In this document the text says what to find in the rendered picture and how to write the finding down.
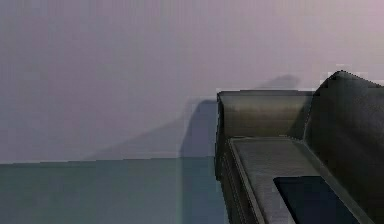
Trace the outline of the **dark grey sofa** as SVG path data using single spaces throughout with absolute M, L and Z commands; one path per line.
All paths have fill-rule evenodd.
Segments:
M 320 176 L 359 224 L 384 224 L 384 86 L 346 71 L 315 91 L 217 95 L 215 176 L 229 224 L 296 224 L 273 179 Z

